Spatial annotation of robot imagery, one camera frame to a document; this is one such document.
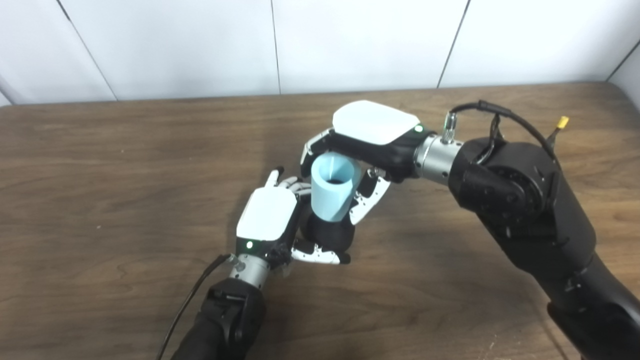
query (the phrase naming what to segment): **cable connector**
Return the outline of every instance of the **cable connector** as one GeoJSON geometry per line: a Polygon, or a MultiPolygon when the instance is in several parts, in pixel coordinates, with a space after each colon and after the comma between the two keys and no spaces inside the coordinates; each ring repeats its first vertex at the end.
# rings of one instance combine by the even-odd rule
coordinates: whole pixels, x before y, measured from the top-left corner
{"type": "Polygon", "coordinates": [[[227,259],[227,261],[231,263],[231,265],[233,265],[233,267],[236,268],[236,271],[238,272],[244,270],[244,268],[246,267],[245,263],[240,261],[240,259],[235,254],[229,254],[229,258],[227,259]]]}
{"type": "Polygon", "coordinates": [[[566,117],[566,116],[563,116],[563,117],[560,118],[560,120],[558,120],[558,123],[556,125],[556,129],[547,138],[547,143],[549,144],[549,146],[551,146],[551,149],[553,149],[556,146],[556,136],[558,135],[560,130],[562,130],[562,129],[564,129],[564,127],[566,127],[566,125],[568,123],[569,123],[569,117],[566,117]]]}
{"type": "Polygon", "coordinates": [[[447,113],[444,118],[444,128],[442,129],[442,138],[440,142],[444,144],[453,143],[456,134],[456,124],[458,123],[458,115],[456,113],[447,113]]]}

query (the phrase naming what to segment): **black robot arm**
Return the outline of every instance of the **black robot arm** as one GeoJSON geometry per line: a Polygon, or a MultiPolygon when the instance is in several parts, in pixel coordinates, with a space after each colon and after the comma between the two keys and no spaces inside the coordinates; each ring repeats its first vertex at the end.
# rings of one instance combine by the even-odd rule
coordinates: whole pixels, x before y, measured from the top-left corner
{"type": "Polygon", "coordinates": [[[555,157],[531,143],[471,140],[448,186],[537,280],[549,315],[585,360],[640,359],[640,302],[595,253],[594,229],[555,157]]]}

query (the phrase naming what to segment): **robotic hand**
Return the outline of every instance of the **robotic hand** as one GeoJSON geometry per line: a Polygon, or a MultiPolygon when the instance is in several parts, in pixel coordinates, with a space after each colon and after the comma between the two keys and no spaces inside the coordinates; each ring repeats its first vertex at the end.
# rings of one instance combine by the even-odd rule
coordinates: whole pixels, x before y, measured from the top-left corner
{"type": "Polygon", "coordinates": [[[156,359],[162,357],[175,322],[204,277],[225,260],[234,265],[229,277],[209,288],[173,360],[244,359],[264,319],[262,289],[271,270],[288,266],[293,259],[350,262],[345,251],[363,211],[352,211],[335,223],[323,222],[311,210],[311,184],[298,177],[279,181],[283,171],[282,167],[271,171],[264,187],[253,191],[236,228],[236,255],[221,256],[207,268],[170,327],[156,359]]]}
{"type": "Polygon", "coordinates": [[[236,228],[237,255],[223,257],[234,264],[231,274],[209,288],[173,360],[244,359],[255,341],[266,311],[265,280],[270,270],[291,262],[301,210],[311,194],[311,186],[297,177],[278,181],[283,171],[271,171],[264,187],[251,194],[236,228]]]}
{"type": "Polygon", "coordinates": [[[308,176],[314,160],[331,150],[371,164],[374,174],[395,183],[422,177],[448,186],[511,262],[537,280],[550,298],[549,315],[583,359],[638,360],[640,302],[595,253],[593,227],[553,152],[567,120],[545,139],[511,110],[479,101],[453,108],[437,135],[413,115],[357,101],[307,142],[301,169],[308,176]],[[454,139],[458,113],[471,109],[494,115],[490,134],[463,143],[454,139]],[[501,117],[519,123],[540,146],[505,141],[501,117]]]}

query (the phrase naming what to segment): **robot finger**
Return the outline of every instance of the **robot finger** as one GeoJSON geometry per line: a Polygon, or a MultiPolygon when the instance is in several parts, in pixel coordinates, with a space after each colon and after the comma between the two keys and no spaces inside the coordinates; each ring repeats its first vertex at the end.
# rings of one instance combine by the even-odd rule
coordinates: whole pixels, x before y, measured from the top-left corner
{"type": "Polygon", "coordinates": [[[292,177],[284,179],[282,182],[280,182],[280,184],[278,184],[278,187],[279,188],[288,189],[288,188],[291,187],[291,185],[293,185],[294,183],[297,183],[297,182],[298,182],[298,178],[296,176],[292,176],[292,177]]]}
{"type": "Polygon", "coordinates": [[[311,196],[311,189],[298,190],[293,193],[296,194],[298,197],[311,196]]]}
{"type": "Polygon", "coordinates": [[[264,183],[265,188],[276,187],[278,185],[278,178],[284,172],[283,167],[276,167],[269,173],[269,177],[267,177],[267,182],[264,183]]]}
{"type": "Polygon", "coordinates": [[[298,190],[304,190],[304,189],[311,189],[311,184],[295,183],[291,185],[291,187],[289,188],[289,190],[291,190],[292,192],[297,192],[298,190]]]}

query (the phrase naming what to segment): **black cable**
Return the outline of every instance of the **black cable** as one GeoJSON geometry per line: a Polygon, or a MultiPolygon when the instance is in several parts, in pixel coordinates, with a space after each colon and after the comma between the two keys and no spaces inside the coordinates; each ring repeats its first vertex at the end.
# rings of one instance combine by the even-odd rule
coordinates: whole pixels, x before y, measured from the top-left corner
{"type": "Polygon", "coordinates": [[[455,108],[451,109],[450,112],[457,113],[457,112],[465,111],[469,109],[476,109],[479,111],[494,113],[496,115],[502,115],[504,117],[508,117],[509,119],[515,121],[520,126],[524,127],[524,129],[527,130],[527,132],[531,134],[531,136],[533,136],[540,143],[540,146],[542,146],[542,149],[551,157],[554,163],[558,166],[558,169],[562,170],[562,168],[560,167],[560,161],[558,161],[558,158],[556,157],[556,154],[553,148],[551,147],[551,145],[549,145],[549,143],[547,142],[547,139],[545,139],[545,137],[542,136],[542,134],[538,131],[538,129],[536,129],[533,125],[531,125],[528,121],[523,119],[521,116],[517,115],[516,113],[512,112],[507,108],[503,108],[502,106],[492,104],[484,100],[480,100],[478,102],[468,102],[466,104],[458,105],[455,108]]]}
{"type": "Polygon", "coordinates": [[[202,285],[202,282],[204,281],[204,279],[206,279],[207,276],[209,276],[213,272],[213,270],[215,270],[218,266],[222,265],[230,257],[231,257],[231,254],[220,255],[209,266],[207,266],[206,269],[204,269],[204,271],[202,272],[202,275],[196,281],[196,283],[193,285],[193,288],[187,295],[187,298],[184,299],[184,302],[180,306],[178,313],[175,315],[175,318],[173,319],[171,326],[169,326],[169,331],[167,331],[166,335],[164,336],[164,340],[162,342],[162,345],[160,346],[160,350],[158,350],[158,354],[156,355],[156,360],[162,359],[162,355],[164,354],[164,350],[166,349],[167,344],[169,344],[169,339],[173,334],[173,330],[175,329],[175,326],[178,324],[178,321],[180,320],[182,313],[187,308],[187,305],[189,305],[189,302],[191,302],[191,299],[193,299],[193,296],[196,295],[196,292],[200,288],[200,285],[202,285]]]}

